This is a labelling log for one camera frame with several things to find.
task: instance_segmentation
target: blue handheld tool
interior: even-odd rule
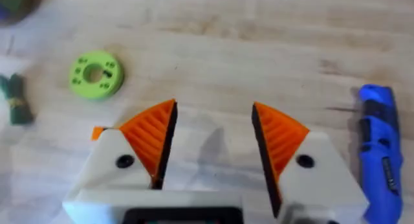
[[[402,212],[400,131],[393,91],[380,85],[364,85],[360,120],[362,189],[370,206],[370,224],[396,224]]]

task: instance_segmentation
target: wood grain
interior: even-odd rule
[[[179,121],[167,189],[240,191],[248,223],[275,223],[250,113],[254,100],[326,131],[358,175],[355,90],[395,90],[404,213],[414,219],[414,0],[42,0],[0,28],[0,71],[27,77],[36,123],[8,125],[0,104],[0,223],[70,223],[60,201],[93,143],[175,97]],[[81,53],[115,54],[114,97],[82,100],[68,72]]]

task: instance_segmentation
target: display screen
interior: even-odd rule
[[[122,224],[243,224],[235,207],[132,208]]]

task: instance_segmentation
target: green plastic ring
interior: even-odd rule
[[[124,71],[118,61],[104,51],[81,55],[71,67],[69,84],[78,95],[89,99],[108,98],[122,85]]]

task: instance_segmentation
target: hole in green ring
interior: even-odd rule
[[[90,64],[86,66],[83,72],[83,79],[89,83],[96,83],[102,79],[102,75],[104,74],[104,70],[101,65],[97,63]]]

